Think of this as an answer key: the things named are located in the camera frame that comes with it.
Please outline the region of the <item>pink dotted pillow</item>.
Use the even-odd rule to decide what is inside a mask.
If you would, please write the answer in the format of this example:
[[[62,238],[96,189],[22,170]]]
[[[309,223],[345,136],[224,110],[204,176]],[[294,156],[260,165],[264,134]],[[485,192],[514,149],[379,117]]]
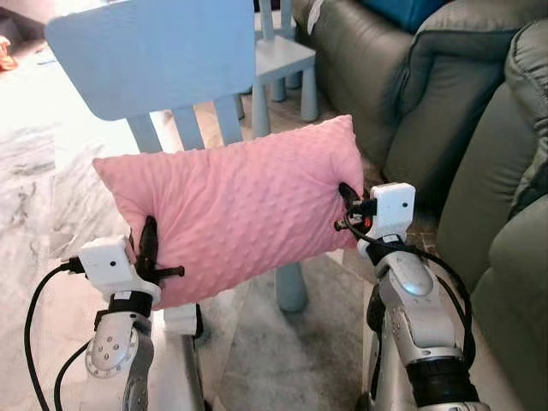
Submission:
[[[341,184],[364,191],[349,115],[226,147],[95,159],[134,234],[156,219],[157,263],[183,267],[162,284],[161,308],[202,301],[259,274],[346,249],[334,228]]]

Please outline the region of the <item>grey-green leather sofa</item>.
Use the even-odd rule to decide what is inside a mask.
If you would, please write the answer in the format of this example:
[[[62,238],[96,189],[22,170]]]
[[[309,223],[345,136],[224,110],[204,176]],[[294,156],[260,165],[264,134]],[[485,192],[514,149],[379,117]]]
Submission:
[[[352,117],[361,156],[438,212],[510,42],[547,11],[547,0],[450,0],[414,33],[360,0],[294,0],[291,16],[316,51],[324,96]]]

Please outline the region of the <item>small light blue chair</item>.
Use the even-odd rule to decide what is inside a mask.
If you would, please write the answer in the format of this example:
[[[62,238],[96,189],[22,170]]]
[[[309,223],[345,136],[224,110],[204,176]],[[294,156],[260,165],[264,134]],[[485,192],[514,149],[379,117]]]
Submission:
[[[261,38],[255,43],[255,78],[252,82],[252,134],[257,140],[271,132],[266,86],[301,74],[301,120],[319,117],[316,51],[295,42],[291,0],[279,0],[279,27],[274,27],[271,0],[258,0]]]

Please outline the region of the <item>large light blue chair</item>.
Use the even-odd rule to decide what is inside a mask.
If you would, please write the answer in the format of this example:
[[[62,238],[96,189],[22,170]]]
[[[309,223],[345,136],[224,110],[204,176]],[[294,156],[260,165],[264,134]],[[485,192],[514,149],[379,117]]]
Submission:
[[[257,78],[252,17],[244,0],[122,0],[55,17],[45,36],[91,113],[125,121],[140,152],[162,149],[161,110],[185,149],[202,149],[194,106],[204,102],[224,142],[243,140],[238,97]]]

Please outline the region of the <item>blue cushion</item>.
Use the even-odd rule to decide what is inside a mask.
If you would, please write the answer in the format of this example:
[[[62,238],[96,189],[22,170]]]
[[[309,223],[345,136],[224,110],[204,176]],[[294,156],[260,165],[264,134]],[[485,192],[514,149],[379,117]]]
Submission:
[[[359,0],[365,8],[381,15],[401,30],[415,33],[450,0]]]

